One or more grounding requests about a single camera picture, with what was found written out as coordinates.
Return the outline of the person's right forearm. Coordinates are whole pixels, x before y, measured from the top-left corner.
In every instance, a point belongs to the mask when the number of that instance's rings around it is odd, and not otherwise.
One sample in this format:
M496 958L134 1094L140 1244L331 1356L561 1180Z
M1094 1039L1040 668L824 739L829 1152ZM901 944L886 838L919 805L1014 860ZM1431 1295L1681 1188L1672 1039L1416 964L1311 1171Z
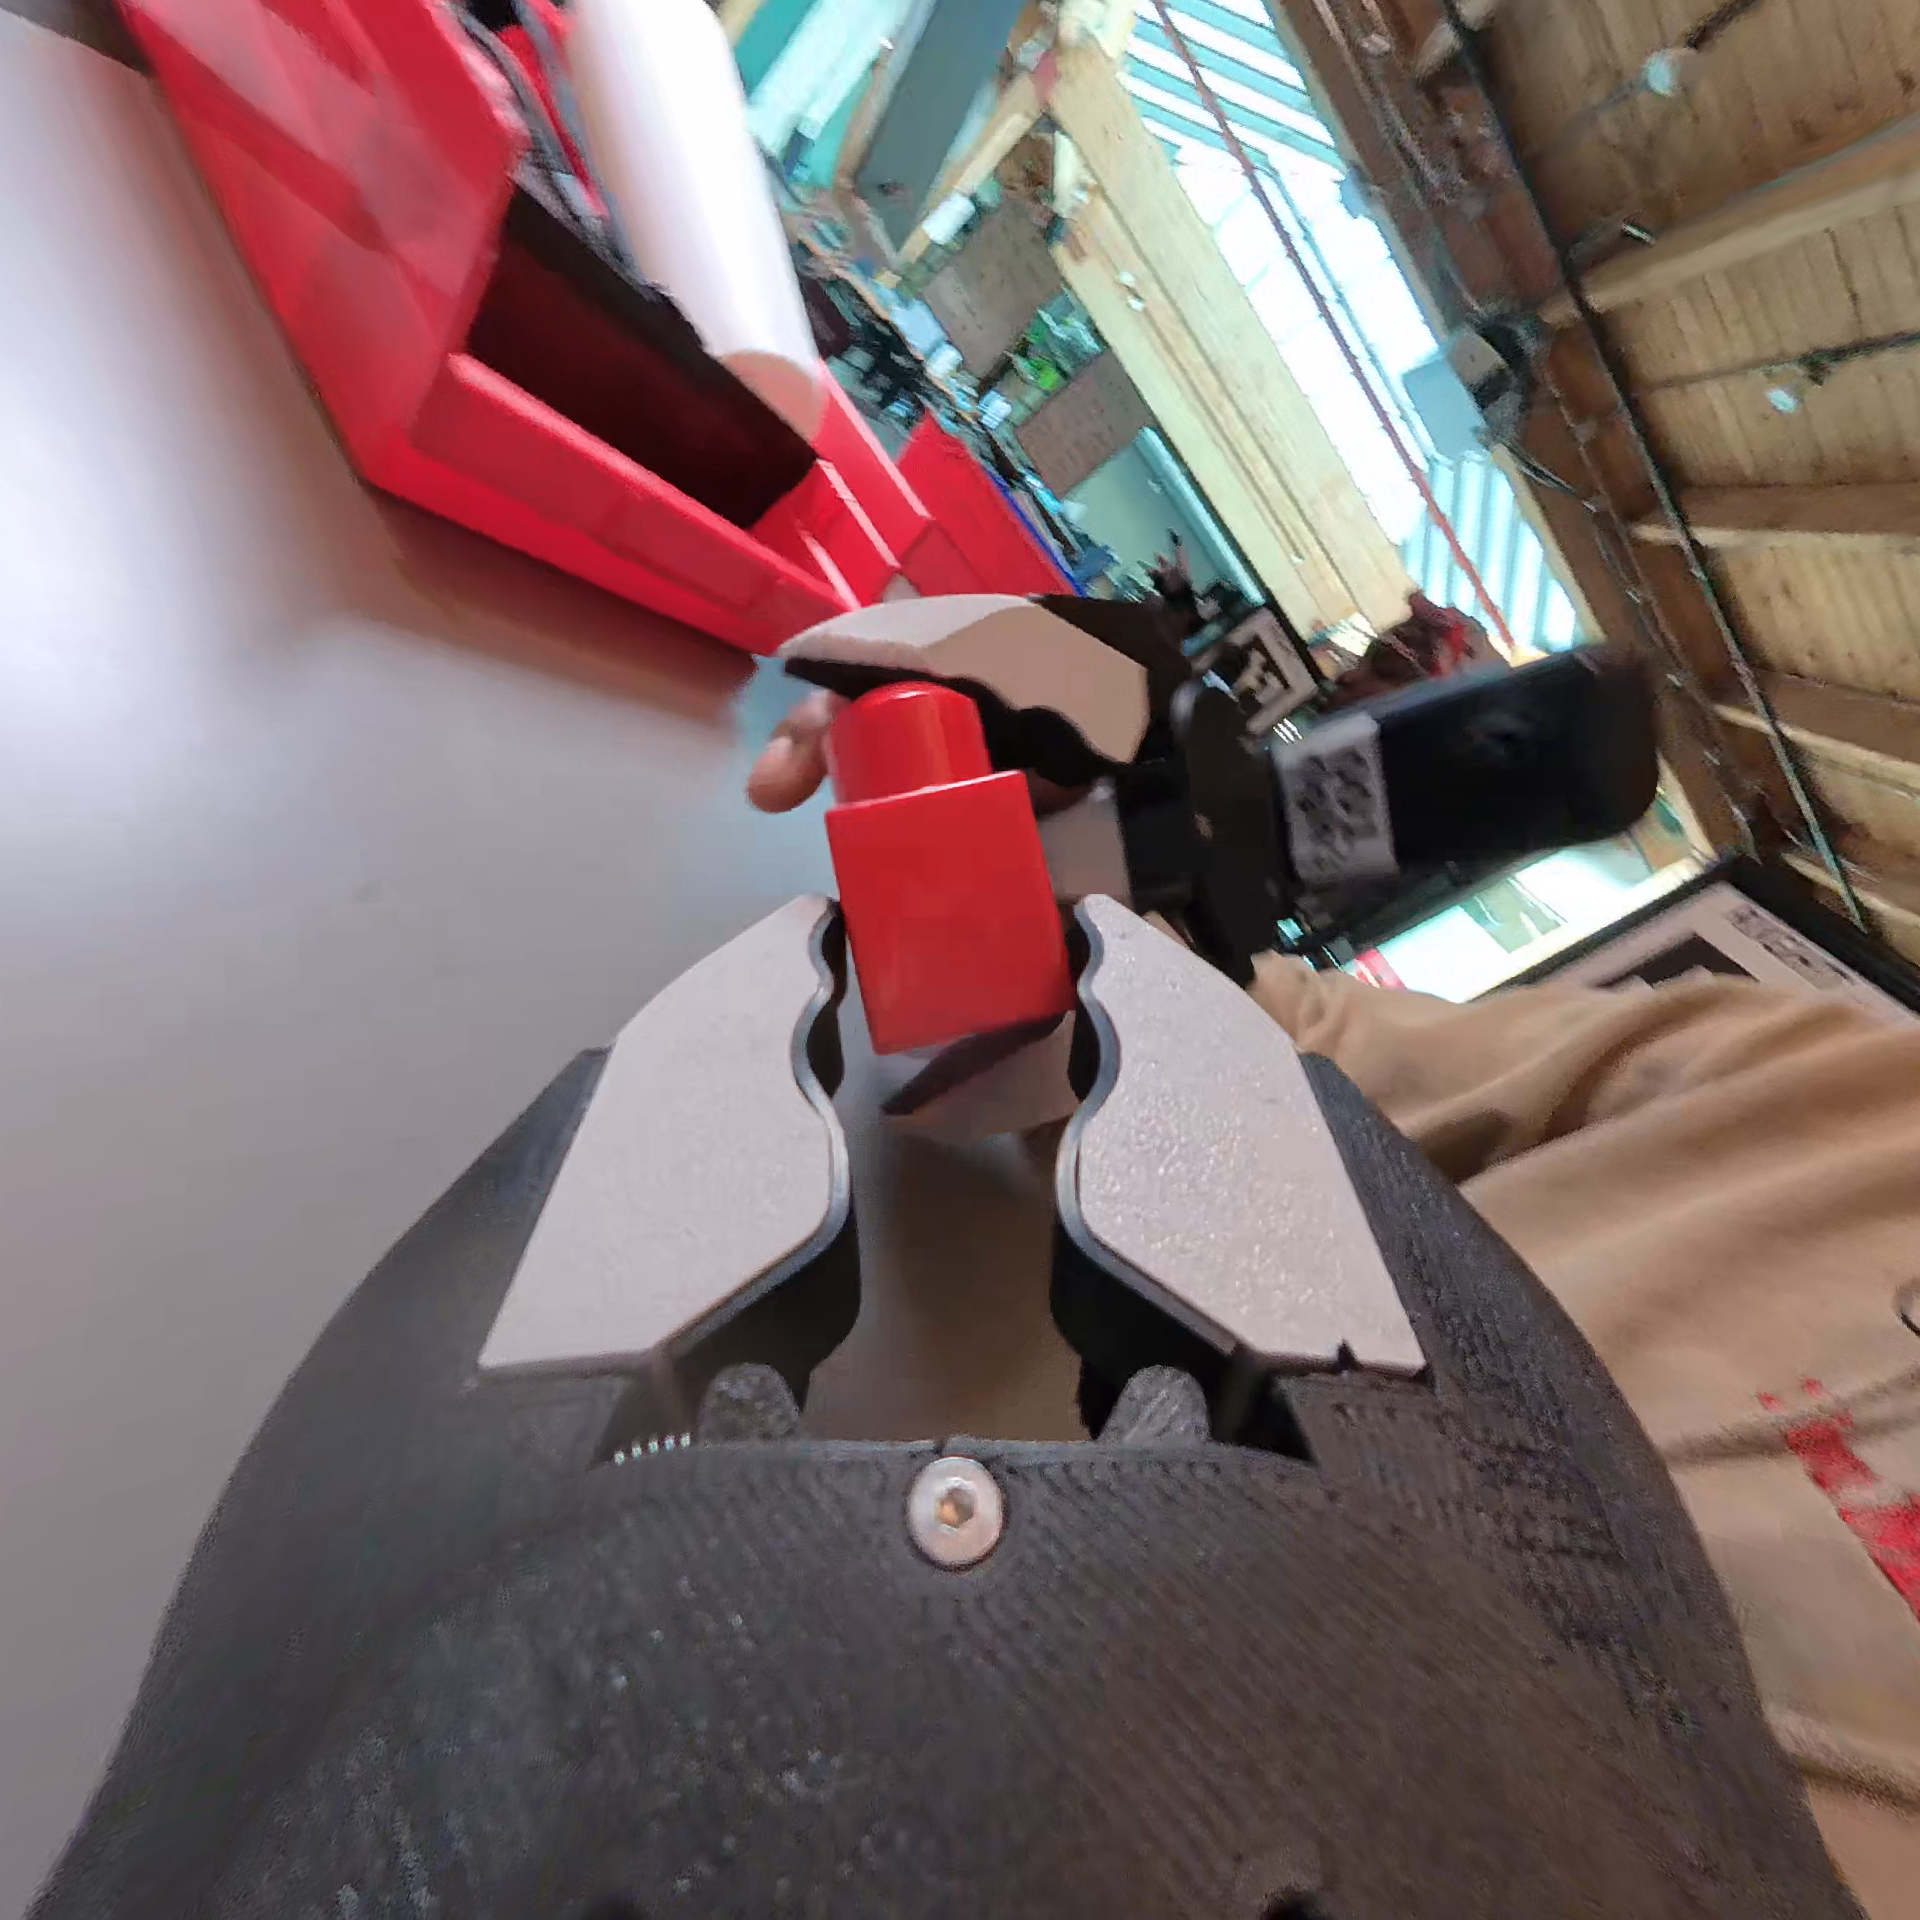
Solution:
M1265 958L1253 1000L1465 1181L1629 1123L1915 1120L1915 1022L1720 974L1445 999Z

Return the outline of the person's beige hoodie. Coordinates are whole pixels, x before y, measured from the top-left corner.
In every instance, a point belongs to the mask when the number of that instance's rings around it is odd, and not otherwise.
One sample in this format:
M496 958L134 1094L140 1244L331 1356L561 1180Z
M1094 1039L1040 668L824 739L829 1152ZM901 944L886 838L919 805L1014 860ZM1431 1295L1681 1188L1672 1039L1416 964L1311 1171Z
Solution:
M1915 1143L1568 1136L1470 1195L1660 1448L1843 1878L1915 1915Z

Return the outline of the red toy block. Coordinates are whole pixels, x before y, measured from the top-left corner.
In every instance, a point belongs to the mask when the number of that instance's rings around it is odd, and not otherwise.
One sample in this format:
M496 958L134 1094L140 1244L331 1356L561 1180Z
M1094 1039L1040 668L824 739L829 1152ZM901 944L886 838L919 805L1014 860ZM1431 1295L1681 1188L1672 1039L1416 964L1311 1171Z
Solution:
M899 684L827 732L831 872L870 1041L943 1048L1072 1008L1065 925L1022 772L971 699Z

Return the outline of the red plastic bin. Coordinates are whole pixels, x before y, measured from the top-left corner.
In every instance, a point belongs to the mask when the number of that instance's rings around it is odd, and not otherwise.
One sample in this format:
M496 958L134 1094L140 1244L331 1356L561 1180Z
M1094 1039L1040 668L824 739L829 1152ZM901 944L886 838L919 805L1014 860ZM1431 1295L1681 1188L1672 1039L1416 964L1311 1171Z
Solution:
M118 13L372 488L749 655L910 593L927 521L848 400L816 447L593 204L553 7Z

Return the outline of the red storage bin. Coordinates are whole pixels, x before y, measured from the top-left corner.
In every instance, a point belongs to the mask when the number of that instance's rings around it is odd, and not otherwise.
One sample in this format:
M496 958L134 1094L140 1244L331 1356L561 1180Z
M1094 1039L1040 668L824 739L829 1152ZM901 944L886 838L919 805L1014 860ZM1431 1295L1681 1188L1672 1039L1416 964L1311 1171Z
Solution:
M899 568L917 593L1076 597L1009 492L935 413L917 422L896 467L927 516Z

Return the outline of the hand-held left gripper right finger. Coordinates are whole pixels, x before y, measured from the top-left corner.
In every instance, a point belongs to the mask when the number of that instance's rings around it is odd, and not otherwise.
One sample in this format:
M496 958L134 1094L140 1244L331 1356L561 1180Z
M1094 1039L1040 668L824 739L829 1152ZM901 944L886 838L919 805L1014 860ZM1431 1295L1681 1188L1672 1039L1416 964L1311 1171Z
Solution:
M1075 910L1093 1078L1053 1204L1094 1267L1228 1360L1414 1377L1424 1349L1286 1030L1111 896Z

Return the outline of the white water bottle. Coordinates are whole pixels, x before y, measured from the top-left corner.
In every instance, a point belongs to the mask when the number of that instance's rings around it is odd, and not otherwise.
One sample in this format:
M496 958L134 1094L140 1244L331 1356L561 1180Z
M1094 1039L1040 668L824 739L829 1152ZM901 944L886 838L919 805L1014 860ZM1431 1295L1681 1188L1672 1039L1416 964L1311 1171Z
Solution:
M829 377L718 15L705 3L573 3L566 15L587 157L640 275L813 441Z

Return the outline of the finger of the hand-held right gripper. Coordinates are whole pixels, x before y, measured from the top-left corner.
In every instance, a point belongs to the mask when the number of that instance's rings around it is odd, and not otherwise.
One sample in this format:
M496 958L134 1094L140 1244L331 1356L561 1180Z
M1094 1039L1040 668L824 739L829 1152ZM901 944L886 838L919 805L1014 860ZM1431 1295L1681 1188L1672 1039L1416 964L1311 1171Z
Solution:
M1147 668L1037 599L875 603L790 638L779 662L848 702L892 685L958 691L995 765L1126 765L1153 724Z
M1040 819L1040 843L1065 916L1085 896L1134 900L1111 783ZM905 1133L1035 1133L1065 1120L1075 1015L889 1055L880 1116Z

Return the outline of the framed marker poster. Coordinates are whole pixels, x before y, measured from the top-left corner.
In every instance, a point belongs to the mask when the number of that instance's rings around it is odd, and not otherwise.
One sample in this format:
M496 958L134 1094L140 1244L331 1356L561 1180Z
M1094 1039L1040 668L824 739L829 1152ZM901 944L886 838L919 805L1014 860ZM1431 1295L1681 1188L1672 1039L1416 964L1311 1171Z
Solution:
M1304 644L1277 608L1243 612L1212 641L1201 672L1231 695L1247 736L1272 733L1323 695Z
M1581 987L1655 987L1691 976L1725 976L1773 992L1843 1000L1887 1024L1918 1022L1915 989L1884 985L1857 961L1723 879L1663 903L1559 976Z

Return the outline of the person's right hand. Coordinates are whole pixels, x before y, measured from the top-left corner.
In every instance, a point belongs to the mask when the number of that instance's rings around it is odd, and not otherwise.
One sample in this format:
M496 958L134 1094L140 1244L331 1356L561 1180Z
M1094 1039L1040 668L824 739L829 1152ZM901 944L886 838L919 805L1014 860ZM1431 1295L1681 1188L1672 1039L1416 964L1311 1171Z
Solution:
M816 688L776 724L753 758L748 801L760 814L785 814L808 801L827 782L827 733L841 702Z

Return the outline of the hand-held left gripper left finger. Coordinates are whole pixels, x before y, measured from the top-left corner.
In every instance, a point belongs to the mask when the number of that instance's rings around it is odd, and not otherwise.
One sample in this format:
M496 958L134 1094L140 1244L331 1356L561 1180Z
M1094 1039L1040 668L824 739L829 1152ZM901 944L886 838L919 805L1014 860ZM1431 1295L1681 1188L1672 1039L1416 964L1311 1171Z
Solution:
M478 1352L489 1376L678 1360L853 1219L848 1139L808 1041L837 1041L837 903L797 896L613 1039Z

